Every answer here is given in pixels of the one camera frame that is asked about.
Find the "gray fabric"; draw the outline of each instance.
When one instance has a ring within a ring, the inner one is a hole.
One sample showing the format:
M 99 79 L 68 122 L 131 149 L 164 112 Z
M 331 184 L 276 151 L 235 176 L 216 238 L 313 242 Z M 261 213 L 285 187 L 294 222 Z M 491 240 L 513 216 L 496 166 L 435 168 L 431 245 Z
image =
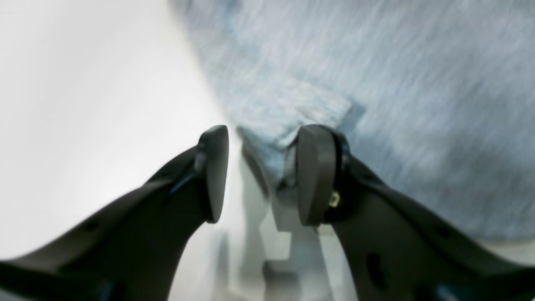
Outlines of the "gray fabric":
M 323 123 L 473 237 L 535 237 L 535 2 L 175 1 L 273 185 Z

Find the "folded cloth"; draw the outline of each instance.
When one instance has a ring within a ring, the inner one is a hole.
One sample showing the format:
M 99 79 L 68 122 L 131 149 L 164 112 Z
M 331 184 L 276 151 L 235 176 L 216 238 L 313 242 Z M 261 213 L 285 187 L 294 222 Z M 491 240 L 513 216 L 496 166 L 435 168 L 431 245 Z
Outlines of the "folded cloth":
M 535 237 L 535 2 L 175 0 L 276 186 L 303 124 L 474 238 Z

